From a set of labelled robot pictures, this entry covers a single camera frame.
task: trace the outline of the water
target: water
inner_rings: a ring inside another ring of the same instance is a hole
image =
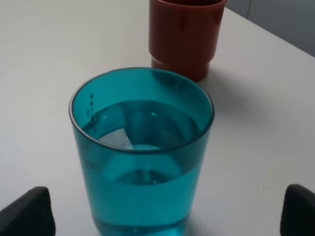
[[[179,146],[200,133],[185,112],[142,100],[95,113],[83,130],[108,145],[136,150]],[[103,235],[181,235],[201,157],[187,150],[155,155],[89,152],[99,155],[97,161],[85,162],[83,172],[94,221]]]

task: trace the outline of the white table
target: white table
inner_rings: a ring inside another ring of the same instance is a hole
[[[150,66],[147,0],[0,2],[0,208],[50,189],[58,236],[98,235],[68,102],[102,72]],[[274,236],[290,183],[315,190],[315,59],[225,10],[201,85],[216,117],[196,236]]]

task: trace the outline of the red plastic cup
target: red plastic cup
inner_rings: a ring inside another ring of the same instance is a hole
[[[226,0],[150,0],[152,67],[195,82],[213,59]]]

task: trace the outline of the teal plastic cup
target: teal plastic cup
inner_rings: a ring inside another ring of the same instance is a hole
[[[69,114],[101,234],[181,235],[214,119],[207,93],[173,72],[119,69],[84,83]]]

